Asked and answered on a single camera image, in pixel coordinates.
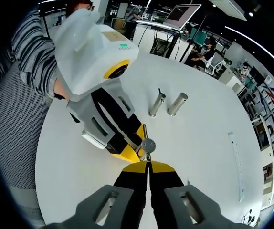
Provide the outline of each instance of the metal cylinder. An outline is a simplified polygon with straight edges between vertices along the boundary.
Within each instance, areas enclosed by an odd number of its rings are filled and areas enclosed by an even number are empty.
[[[148,115],[151,117],[155,117],[160,106],[165,102],[166,95],[163,93],[159,93],[157,99],[155,100],[153,106],[151,107]]]
[[[185,103],[188,99],[188,96],[181,92],[174,103],[167,109],[167,113],[170,116],[175,116],[176,112],[180,109],[180,107]]]

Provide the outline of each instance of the computer screen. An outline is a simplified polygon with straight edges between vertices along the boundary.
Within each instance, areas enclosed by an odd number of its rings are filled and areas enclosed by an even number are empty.
[[[191,29],[191,34],[189,39],[192,39],[194,34],[196,33],[197,29],[192,28]],[[202,32],[202,31],[198,31],[198,33],[196,34],[195,38],[193,39],[193,41],[197,44],[199,44],[200,46],[203,46],[205,43],[205,40],[207,38],[207,34]]]
[[[163,24],[182,30],[200,7],[199,4],[177,5]]]
[[[253,79],[256,80],[257,86],[261,85],[265,81],[265,78],[263,77],[263,75],[261,75],[260,72],[255,67],[253,67],[250,70],[249,74]]]

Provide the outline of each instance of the gray mesh chair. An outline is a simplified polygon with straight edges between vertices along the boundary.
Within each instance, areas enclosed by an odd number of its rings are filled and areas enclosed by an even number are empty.
[[[38,139],[52,99],[25,85],[14,63],[0,82],[0,170],[14,200],[35,227],[44,225],[35,189]]]

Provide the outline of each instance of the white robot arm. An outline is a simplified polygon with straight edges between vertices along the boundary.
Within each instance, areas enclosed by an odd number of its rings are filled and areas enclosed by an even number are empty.
[[[57,78],[69,95],[67,108],[84,123],[82,136],[116,157],[137,162],[138,153],[110,124],[100,105],[116,123],[121,118],[117,125],[137,146],[141,144],[142,124],[118,78],[137,58],[139,50],[109,26],[97,25],[98,19],[98,12],[79,9],[60,26],[55,36]]]

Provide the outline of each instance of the white round table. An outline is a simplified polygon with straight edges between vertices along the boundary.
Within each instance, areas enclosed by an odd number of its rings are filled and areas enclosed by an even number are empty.
[[[152,160],[174,167],[184,184],[189,180],[215,200],[231,221],[241,222],[250,209],[257,219],[263,196],[260,148],[236,94],[198,70],[142,52],[121,81],[135,114],[147,125],[148,137],[156,142]],[[151,118],[148,108],[158,88],[167,98]],[[189,98],[177,115],[170,117],[166,109],[181,92]],[[113,185],[128,165],[82,138],[83,124],[76,124],[65,106],[65,101],[52,102],[37,147],[36,190],[46,224],[68,219],[79,202],[103,185]],[[242,163],[241,201],[230,132],[235,134]],[[157,228],[150,191],[140,228]]]

